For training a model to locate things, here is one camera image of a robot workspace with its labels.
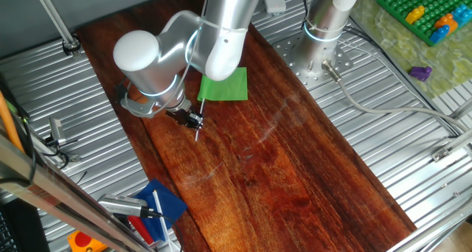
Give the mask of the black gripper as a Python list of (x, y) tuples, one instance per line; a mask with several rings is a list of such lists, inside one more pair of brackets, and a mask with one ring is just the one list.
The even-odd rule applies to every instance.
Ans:
[(166, 115), (173, 118), (179, 125), (191, 129), (201, 129), (204, 125), (204, 116), (202, 113), (191, 113), (191, 109), (180, 109), (178, 111), (166, 111)]

